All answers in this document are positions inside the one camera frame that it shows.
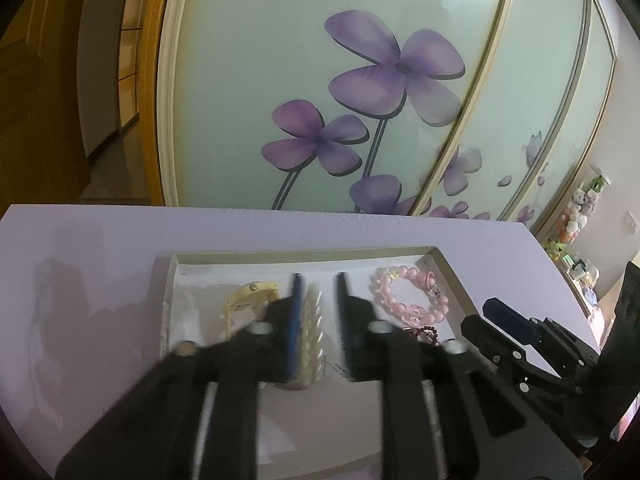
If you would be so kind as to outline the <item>plush toys hanging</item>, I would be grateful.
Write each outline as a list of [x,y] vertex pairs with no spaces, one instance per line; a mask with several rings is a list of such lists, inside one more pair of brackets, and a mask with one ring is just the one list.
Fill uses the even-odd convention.
[[611,180],[599,166],[590,164],[589,169],[589,179],[578,185],[570,194],[570,199],[560,210],[542,244],[552,261],[560,260],[565,254],[565,249],[585,229],[597,209],[602,192],[611,184]]

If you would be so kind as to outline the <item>floral sliding wardrobe doors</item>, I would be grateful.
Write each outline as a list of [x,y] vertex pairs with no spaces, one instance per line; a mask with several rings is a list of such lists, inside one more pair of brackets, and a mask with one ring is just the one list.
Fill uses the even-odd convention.
[[141,57],[155,203],[535,232],[616,64],[600,0],[149,0]]

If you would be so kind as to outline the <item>grey shallow cardboard tray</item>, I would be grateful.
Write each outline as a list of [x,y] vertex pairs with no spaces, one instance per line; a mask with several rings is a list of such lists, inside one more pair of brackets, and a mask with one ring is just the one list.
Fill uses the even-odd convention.
[[454,269],[435,246],[375,247],[297,252],[184,252],[171,257],[163,302],[160,353],[166,354],[177,342],[192,340],[201,346],[227,338],[226,328],[250,322],[247,310],[224,318],[224,303],[241,286],[250,282],[271,282],[280,296],[291,289],[292,275],[303,277],[306,286],[322,291],[321,313],[326,368],[307,396],[341,398],[373,396],[375,386],[353,384],[343,368],[335,299],[334,276],[347,274],[353,295],[371,301],[373,277],[391,266],[414,266],[432,270],[440,290],[448,297],[449,312],[437,327],[439,337],[461,335],[460,324],[478,310]]

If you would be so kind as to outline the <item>wooden door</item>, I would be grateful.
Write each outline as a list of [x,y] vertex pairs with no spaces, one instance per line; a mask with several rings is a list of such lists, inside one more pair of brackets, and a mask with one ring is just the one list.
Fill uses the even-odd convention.
[[1,21],[1,208],[69,204],[90,180],[78,105],[85,0],[23,0]]

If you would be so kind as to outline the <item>lavender tablecloth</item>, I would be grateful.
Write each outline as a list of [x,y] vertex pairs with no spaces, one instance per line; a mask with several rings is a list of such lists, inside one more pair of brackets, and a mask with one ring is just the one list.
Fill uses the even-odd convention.
[[1,406],[52,474],[156,361],[176,252],[435,246],[476,304],[497,297],[585,341],[582,309],[516,222],[322,212],[18,205],[1,220]]

